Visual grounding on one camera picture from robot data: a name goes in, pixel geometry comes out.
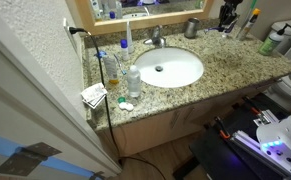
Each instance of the wooden cabinet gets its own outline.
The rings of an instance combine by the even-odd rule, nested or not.
[[[113,133],[120,149],[121,156],[130,156],[160,144],[198,132],[203,125],[213,121],[215,116],[221,118],[229,114],[232,105],[242,102],[242,97],[255,96],[267,86],[248,87],[221,96],[206,99],[176,110],[138,120],[134,123],[113,128]],[[99,133],[101,139],[107,139],[115,152],[110,132]]]
[[[168,142],[179,115],[179,110],[175,110],[113,128],[120,155],[129,156]],[[111,142],[109,130],[99,135]]]

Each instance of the mirror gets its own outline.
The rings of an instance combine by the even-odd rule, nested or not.
[[[213,0],[204,0],[204,6],[201,9],[195,8],[195,3],[201,0],[169,0],[173,1],[172,3],[165,3],[159,5],[150,5],[146,6],[149,8],[150,16],[137,17],[131,19],[117,19],[109,21],[96,21],[95,15],[92,10],[92,5],[90,0],[75,0],[76,7],[80,14],[83,26],[86,30],[90,31],[93,35],[108,34],[120,31],[126,31],[126,22],[130,21],[130,26],[132,29],[142,29],[147,27],[153,27],[156,25],[167,25],[167,24],[176,24],[187,21],[191,17],[196,17],[198,19],[207,19],[209,11],[211,9]],[[180,3],[188,5],[192,9],[181,9],[179,7]],[[160,9],[159,13],[156,13],[150,8]]]
[[[138,18],[204,7],[204,0],[92,0],[92,3],[93,1],[98,2],[92,8],[96,21]]]

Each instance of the bathroom vanity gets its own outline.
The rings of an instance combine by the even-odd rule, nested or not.
[[[203,63],[204,74],[196,82],[179,88],[160,88],[142,82],[140,101],[131,112],[119,109],[117,102],[121,96],[128,97],[125,77],[119,73],[120,83],[111,85],[105,75],[110,117],[120,156],[129,156],[200,131],[214,116],[224,117],[229,113],[241,97],[252,97],[280,77],[291,74],[291,61],[277,53],[273,56],[258,54],[261,41],[250,36],[245,41],[238,41],[233,38],[237,32],[238,28],[234,28],[228,38],[222,38],[216,31],[206,35],[199,31],[197,38],[191,40],[183,33],[164,36],[168,46],[195,53]],[[126,70],[142,53],[154,48],[144,45],[143,41],[134,41],[135,52],[130,60],[122,61]],[[117,42],[99,49],[110,55],[119,55],[120,51]],[[100,75],[93,54],[94,48],[86,49],[85,59],[90,59],[89,75],[94,84],[100,82]],[[88,118],[92,119],[89,122],[103,143],[116,154],[105,103],[92,110],[92,117]]]

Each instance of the soap dispenser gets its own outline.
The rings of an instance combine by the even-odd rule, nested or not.
[[[271,55],[273,50],[278,46],[278,44],[283,41],[284,39],[283,34],[285,33],[285,29],[287,27],[291,28],[291,25],[286,23],[283,29],[277,31],[277,33],[275,32],[269,35],[259,48],[258,53],[264,56]]]

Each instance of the plastic bottle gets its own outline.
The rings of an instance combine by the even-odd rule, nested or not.
[[[117,78],[117,68],[116,68],[116,61],[113,58],[108,57],[107,55],[103,56],[103,62],[106,69],[106,74],[109,78],[109,83],[117,84],[119,83]]]
[[[204,7],[204,0],[197,0],[195,2],[195,8],[196,9],[203,9],[203,7]]]
[[[251,30],[251,28],[253,27],[254,23],[257,20],[257,17],[259,15],[261,11],[259,9],[254,9],[253,11],[253,15],[251,17],[251,19],[247,22],[247,24],[244,26],[244,28],[242,28],[239,33],[237,34],[237,39],[239,40],[244,40],[247,33]]]
[[[103,5],[103,12],[104,12],[104,20],[109,20],[109,12],[110,12],[110,9],[108,7],[108,3],[105,2]]]
[[[131,27],[129,26],[129,21],[127,21],[126,23],[126,38],[127,38],[128,53],[131,54],[134,52],[134,45],[133,45]]]
[[[283,34],[285,33],[285,29],[287,27],[291,28],[291,25],[286,23],[283,29],[277,31],[277,33],[272,33],[269,37],[267,37],[264,43],[258,49],[258,53],[264,56],[271,55],[273,50],[278,46],[278,44],[283,41]]]
[[[127,40],[121,39],[121,55],[124,61],[129,60]]]
[[[122,3],[118,0],[116,1],[116,18],[117,19],[123,18]]]
[[[101,10],[99,9],[98,1],[91,0],[91,3],[92,3],[92,8],[94,10],[96,21],[102,21],[102,13],[101,13]]]
[[[135,65],[130,67],[130,70],[127,74],[127,83],[128,83],[128,95],[132,97],[132,104],[135,105],[135,100],[141,94],[141,73]]]

